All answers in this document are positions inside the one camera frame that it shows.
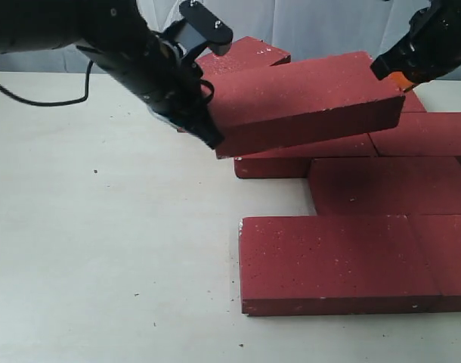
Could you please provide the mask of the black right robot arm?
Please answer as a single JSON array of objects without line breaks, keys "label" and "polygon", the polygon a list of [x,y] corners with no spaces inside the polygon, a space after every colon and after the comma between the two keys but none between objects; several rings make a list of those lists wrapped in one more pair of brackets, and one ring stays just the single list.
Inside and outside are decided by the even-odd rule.
[{"label": "black right robot arm", "polygon": [[430,1],[409,25],[370,66],[378,80],[393,79],[405,92],[461,66],[461,1]]}]

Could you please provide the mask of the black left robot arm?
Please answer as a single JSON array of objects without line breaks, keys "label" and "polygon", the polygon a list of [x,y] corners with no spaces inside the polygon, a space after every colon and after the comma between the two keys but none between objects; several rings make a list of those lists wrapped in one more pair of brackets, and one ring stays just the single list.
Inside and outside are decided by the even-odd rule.
[{"label": "black left robot arm", "polygon": [[226,54],[233,32],[201,2],[179,11],[158,32],[136,1],[0,1],[0,54],[74,45],[161,120],[216,148],[224,138],[208,110],[215,89],[196,60]]}]

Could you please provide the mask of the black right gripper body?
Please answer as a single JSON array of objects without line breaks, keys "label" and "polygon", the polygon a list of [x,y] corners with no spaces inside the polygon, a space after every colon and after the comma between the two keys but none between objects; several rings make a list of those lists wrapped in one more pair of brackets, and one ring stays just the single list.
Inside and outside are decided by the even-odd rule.
[{"label": "black right gripper body", "polygon": [[409,21],[409,31],[387,52],[404,59],[403,74],[429,82],[461,65],[461,3],[431,3]]}]

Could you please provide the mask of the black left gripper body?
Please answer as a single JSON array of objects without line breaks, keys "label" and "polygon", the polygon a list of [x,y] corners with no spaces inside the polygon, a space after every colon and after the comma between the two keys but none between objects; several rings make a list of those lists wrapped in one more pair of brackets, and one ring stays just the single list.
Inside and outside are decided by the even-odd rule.
[{"label": "black left gripper body", "polygon": [[186,131],[214,129],[200,66],[181,62],[181,53],[146,25],[99,29],[76,48],[171,124]]}]

